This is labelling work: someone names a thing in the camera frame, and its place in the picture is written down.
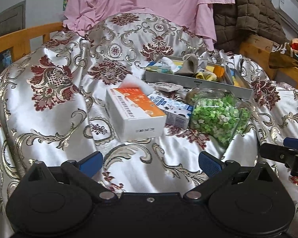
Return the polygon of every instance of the brown quilted jacket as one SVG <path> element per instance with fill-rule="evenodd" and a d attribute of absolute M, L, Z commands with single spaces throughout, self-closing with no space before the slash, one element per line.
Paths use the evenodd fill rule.
<path fill-rule="evenodd" d="M 214 4 L 215 48 L 237 52 L 240 43 L 250 34 L 278 44 L 287 41 L 280 17 L 270 0 L 235 1 L 235 4 Z"/>

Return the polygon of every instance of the white box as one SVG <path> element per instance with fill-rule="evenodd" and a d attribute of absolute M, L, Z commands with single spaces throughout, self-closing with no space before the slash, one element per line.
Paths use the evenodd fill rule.
<path fill-rule="evenodd" d="M 188 127 L 193 111 L 192 106 L 157 94 L 151 94 L 149 98 L 167 115 L 167 124 L 182 129 Z"/>
<path fill-rule="evenodd" d="M 166 115 L 138 88 L 109 88 L 106 109 L 121 142 L 159 137 Z"/>

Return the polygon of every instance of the round black pad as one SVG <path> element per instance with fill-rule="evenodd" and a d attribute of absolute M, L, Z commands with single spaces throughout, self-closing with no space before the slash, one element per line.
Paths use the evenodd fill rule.
<path fill-rule="evenodd" d="M 285 231 L 293 219 L 294 205 L 288 194 L 257 180 L 218 190 L 209 199 L 209 210 L 237 235 L 267 237 Z"/>
<path fill-rule="evenodd" d="M 6 213 L 14 228 L 32 235 L 72 231 L 92 209 L 87 192 L 58 182 L 32 181 L 16 190 L 8 200 Z"/>

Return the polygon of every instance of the pink cloth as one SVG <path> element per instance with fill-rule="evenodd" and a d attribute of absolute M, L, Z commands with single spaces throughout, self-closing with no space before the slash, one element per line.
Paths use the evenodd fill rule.
<path fill-rule="evenodd" d="M 108 16 L 122 12 L 150 12 L 186 26 L 196 35 L 205 37 L 209 49 L 216 41 L 213 3 L 235 3 L 235 0 L 68 0 L 64 26 L 84 35 Z"/>

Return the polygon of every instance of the white floral bedspread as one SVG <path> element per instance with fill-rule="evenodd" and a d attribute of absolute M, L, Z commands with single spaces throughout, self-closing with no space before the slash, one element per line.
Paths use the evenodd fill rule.
<path fill-rule="evenodd" d="M 163 136 L 121 143 L 105 107 L 105 89 L 126 74 L 143 77 L 157 55 L 203 58 L 237 69 L 254 92 L 252 118 L 227 150 L 195 130 L 166 126 Z M 181 101 L 188 89 L 162 95 Z M 7 199 L 36 161 L 58 166 L 100 151 L 101 171 L 94 176 L 110 190 L 181 192 L 202 183 L 198 155 L 254 166 L 263 142 L 281 145 L 298 138 L 298 90 L 269 81 L 264 71 L 241 55 L 206 51 L 202 39 L 151 14 L 118 14 L 100 22 L 84 38 L 63 29 L 35 52 L 0 75 L 0 237 L 13 233 L 5 216 Z M 298 177 L 269 161 L 291 195 L 296 214 L 289 232 L 298 237 Z"/>

